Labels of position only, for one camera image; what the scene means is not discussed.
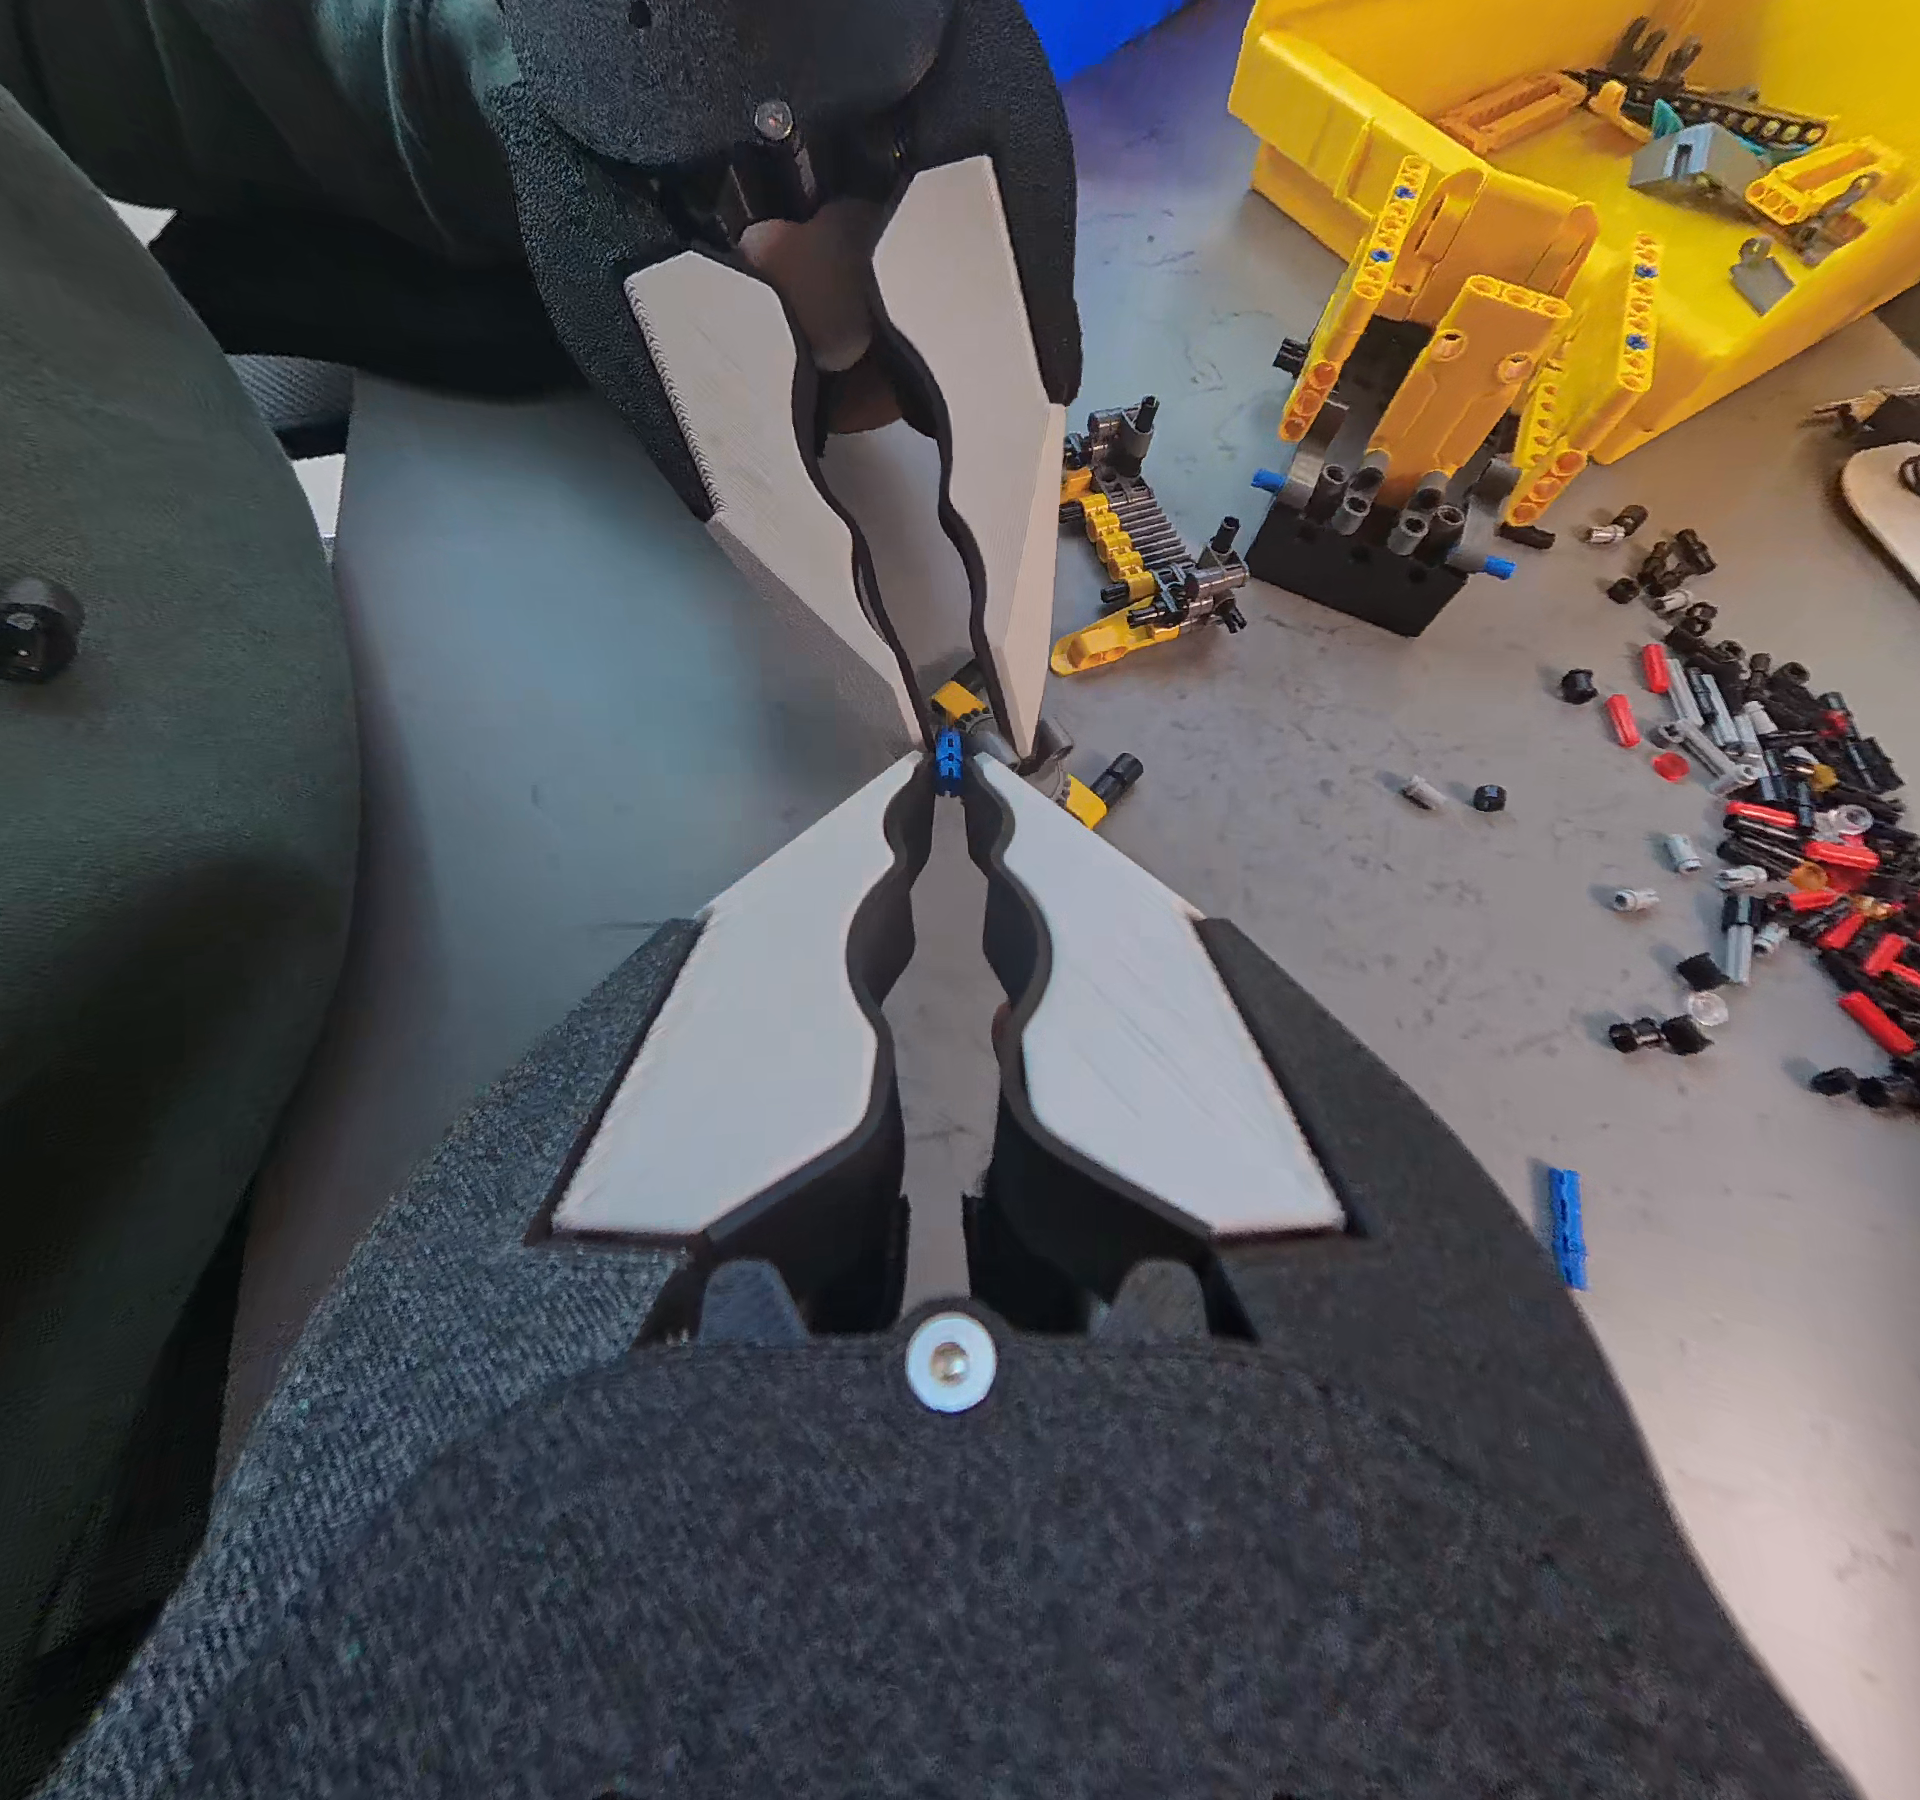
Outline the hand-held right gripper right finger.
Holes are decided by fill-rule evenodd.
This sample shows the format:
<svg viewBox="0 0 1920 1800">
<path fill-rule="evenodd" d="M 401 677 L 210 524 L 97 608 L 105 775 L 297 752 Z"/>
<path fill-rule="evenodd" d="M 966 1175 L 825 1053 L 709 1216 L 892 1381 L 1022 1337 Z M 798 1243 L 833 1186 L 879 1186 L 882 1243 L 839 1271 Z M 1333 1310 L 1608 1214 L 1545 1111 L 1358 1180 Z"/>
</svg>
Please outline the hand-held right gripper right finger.
<svg viewBox="0 0 1920 1800">
<path fill-rule="evenodd" d="M 1001 1069 L 1043 1155 L 1199 1240 L 1345 1230 L 1203 914 L 995 757 L 964 810 Z"/>
</svg>

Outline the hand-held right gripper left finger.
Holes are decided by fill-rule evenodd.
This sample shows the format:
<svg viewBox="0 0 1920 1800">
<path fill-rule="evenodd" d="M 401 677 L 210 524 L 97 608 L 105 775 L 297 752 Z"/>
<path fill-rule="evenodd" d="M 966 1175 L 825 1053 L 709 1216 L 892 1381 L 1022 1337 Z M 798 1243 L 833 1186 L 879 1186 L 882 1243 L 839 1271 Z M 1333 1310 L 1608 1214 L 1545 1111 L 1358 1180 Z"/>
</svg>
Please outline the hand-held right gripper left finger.
<svg viewBox="0 0 1920 1800">
<path fill-rule="evenodd" d="M 831 1243 L 900 1194 L 882 1003 L 915 948 L 933 780 L 904 757 L 710 900 L 551 1214 L 568 1237 Z"/>
</svg>

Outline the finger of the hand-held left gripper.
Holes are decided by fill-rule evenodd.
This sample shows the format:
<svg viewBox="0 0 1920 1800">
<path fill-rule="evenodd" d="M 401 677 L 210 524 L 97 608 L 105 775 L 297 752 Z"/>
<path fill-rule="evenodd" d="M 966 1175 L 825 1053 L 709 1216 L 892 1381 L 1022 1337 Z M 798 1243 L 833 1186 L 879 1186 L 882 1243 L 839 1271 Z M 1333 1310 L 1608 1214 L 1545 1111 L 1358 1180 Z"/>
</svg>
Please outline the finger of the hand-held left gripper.
<svg viewBox="0 0 1920 1800">
<path fill-rule="evenodd" d="M 864 541 L 810 450 L 814 377 L 786 302 L 709 252 L 637 269 L 620 291 L 706 492 L 710 536 L 825 666 L 834 696 L 890 750 L 925 750 L 925 701 L 861 600 Z"/>
<path fill-rule="evenodd" d="M 1043 385 L 989 157 L 906 181 L 873 283 L 876 329 L 933 416 L 937 516 L 967 578 L 972 659 L 1027 760 L 1050 676 L 1066 408 Z"/>
</svg>

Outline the yellow lego beam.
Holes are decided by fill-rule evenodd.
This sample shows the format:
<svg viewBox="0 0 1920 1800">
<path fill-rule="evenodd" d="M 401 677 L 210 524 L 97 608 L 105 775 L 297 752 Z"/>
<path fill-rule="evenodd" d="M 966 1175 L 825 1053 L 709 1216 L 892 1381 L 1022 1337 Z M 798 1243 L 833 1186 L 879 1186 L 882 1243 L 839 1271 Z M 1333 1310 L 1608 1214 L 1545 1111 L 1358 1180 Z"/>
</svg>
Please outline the yellow lego beam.
<svg viewBox="0 0 1920 1800">
<path fill-rule="evenodd" d="M 972 667 L 945 682 L 930 695 L 930 709 L 934 717 L 934 731 L 944 728 L 955 728 L 966 731 L 972 717 L 991 709 L 987 699 L 974 691 L 976 673 Z M 1088 784 L 1077 780 L 1066 770 L 1064 777 L 1057 780 L 1056 794 L 1047 797 L 1056 804 L 1064 806 L 1067 814 L 1078 818 L 1085 827 L 1097 827 L 1104 820 L 1108 806 L 1101 806 L 1097 798 L 1088 791 Z"/>
</svg>

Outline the person's left forearm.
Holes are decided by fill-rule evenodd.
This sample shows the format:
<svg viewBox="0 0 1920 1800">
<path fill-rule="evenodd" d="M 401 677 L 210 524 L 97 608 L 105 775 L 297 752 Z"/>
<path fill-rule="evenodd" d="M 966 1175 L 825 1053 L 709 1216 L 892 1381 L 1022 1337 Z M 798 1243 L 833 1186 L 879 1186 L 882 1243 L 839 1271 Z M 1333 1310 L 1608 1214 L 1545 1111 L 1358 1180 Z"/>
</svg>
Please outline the person's left forearm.
<svg viewBox="0 0 1920 1800">
<path fill-rule="evenodd" d="M 476 397 L 575 385 L 487 97 L 497 0 L 2 0 L 3 95 L 228 353 Z"/>
</svg>

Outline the yellow grey lego claw assembly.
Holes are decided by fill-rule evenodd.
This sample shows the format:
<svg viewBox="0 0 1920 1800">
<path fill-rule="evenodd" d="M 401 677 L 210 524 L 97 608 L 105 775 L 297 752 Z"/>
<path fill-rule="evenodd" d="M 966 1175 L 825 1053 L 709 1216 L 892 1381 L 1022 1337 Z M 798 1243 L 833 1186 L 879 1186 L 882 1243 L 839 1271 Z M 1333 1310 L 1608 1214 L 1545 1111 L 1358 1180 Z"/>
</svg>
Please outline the yellow grey lego claw assembly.
<svg viewBox="0 0 1920 1800">
<path fill-rule="evenodd" d="M 1157 397 L 1143 395 L 1092 411 L 1085 433 L 1064 442 L 1060 524 L 1085 535 L 1105 584 L 1104 614 L 1052 647 L 1050 672 L 1057 677 L 1090 673 L 1207 627 L 1234 635 L 1246 625 L 1238 592 L 1250 569 L 1235 550 L 1238 519 L 1224 518 L 1195 550 L 1144 479 L 1157 414 Z"/>
</svg>

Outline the large yellow black lego model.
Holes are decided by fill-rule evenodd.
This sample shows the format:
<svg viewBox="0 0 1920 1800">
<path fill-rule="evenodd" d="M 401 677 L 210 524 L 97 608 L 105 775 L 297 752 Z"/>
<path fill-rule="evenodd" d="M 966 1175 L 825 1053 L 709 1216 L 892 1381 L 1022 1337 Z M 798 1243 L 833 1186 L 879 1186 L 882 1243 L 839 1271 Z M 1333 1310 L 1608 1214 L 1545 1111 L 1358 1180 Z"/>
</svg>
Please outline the large yellow black lego model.
<svg viewBox="0 0 1920 1800">
<path fill-rule="evenodd" d="M 1421 635 L 1509 580 L 1501 522 L 1540 524 L 1654 388 L 1666 249 L 1530 181 L 1405 155 L 1292 379 L 1257 485 L 1254 580 Z"/>
</svg>

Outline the pile of small lego pieces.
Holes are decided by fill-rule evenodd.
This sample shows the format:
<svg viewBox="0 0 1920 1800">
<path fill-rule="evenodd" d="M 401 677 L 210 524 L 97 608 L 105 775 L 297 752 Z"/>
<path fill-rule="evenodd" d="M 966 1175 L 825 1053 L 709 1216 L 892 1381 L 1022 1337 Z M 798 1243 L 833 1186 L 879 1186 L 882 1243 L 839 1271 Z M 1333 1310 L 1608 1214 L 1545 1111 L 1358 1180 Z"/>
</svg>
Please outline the pile of small lego pieces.
<svg viewBox="0 0 1920 1800">
<path fill-rule="evenodd" d="M 1711 878 L 1718 906 L 1714 944 L 1674 965 L 1677 1009 L 1649 1018 L 1688 1015 L 1717 1037 L 1731 995 L 1763 958 L 1794 946 L 1885 1058 L 1881 1073 L 1814 1070 L 1807 1091 L 1912 1123 L 1917 834 L 1905 780 L 1847 699 L 1815 688 L 1804 662 L 1717 635 L 1717 607 L 1695 592 L 1714 568 L 1695 531 L 1674 531 L 1648 541 L 1604 590 L 1661 622 L 1638 652 L 1642 691 L 1661 720 L 1644 724 L 1626 696 L 1604 699 L 1588 670 L 1555 683 L 1562 704 L 1601 707 L 1616 746 L 1648 746 L 1660 780 L 1695 781 L 1711 800 L 1708 851 L 1678 831 L 1655 841 L 1671 875 Z"/>
</svg>

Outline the heap of large lego parts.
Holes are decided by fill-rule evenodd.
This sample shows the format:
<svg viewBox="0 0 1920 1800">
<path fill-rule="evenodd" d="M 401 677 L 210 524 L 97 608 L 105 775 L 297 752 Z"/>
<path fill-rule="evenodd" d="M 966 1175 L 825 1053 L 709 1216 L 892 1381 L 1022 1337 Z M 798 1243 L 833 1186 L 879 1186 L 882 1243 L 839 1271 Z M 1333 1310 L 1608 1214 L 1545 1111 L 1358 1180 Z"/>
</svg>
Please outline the heap of large lego parts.
<svg viewBox="0 0 1920 1800">
<path fill-rule="evenodd" d="M 1648 17 L 1626 23 L 1595 66 L 1525 74 L 1484 90 L 1433 118 L 1460 147 L 1488 157 L 1586 112 L 1635 147 L 1630 191 L 1720 215 L 1749 229 L 1731 265 L 1732 291 L 1756 314 L 1783 303 L 1788 254 L 1812 270 L 1860 241 L 1861 205 L 1907 188 L 1907 155 L 1882 142 L 1840 137 L 1837 122 L 1763 103 L 1757 87 L 1704 90 L 1688 82 L 1704 47 L 1669 45 Z"/>
</svg>

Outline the person's left hand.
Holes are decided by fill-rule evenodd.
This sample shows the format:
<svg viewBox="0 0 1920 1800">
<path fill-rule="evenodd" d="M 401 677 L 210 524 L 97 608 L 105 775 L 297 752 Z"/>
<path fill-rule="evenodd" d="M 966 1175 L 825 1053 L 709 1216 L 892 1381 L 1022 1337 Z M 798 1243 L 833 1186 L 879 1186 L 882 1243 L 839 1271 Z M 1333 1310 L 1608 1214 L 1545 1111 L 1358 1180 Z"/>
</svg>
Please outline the person's left hand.
<svg viewBox="0 0 1920 1800">
<path fill-rule="evenodd" d="M 812 356 L 820 440 L 890 425 L 908 425 L 933 439 L 925 402 L 915 388 L 900 399 L 897 369 L 875 348 L 868 291 L 881 227 L 881 203 L 844 198 L 803 223 L 755 223 L 739 244 L 747 265 L 786 299 Z"/>
</svg>

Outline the book stand with white base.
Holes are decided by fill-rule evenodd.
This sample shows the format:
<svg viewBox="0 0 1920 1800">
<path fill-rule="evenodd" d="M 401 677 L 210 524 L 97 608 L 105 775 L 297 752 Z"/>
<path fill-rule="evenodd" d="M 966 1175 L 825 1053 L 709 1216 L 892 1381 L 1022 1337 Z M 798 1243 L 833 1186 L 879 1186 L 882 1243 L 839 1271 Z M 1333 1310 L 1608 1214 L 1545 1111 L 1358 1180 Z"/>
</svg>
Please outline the book stand with white base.
<svg viewBox="0 0 1920 1800">
<path fill-rule="evenodd" d="M 1839 498 L 1885 553 L 1917 584 L 1917 445 L 1886 442 L 1854 450 L 1837 479 Z"/>
</svg>

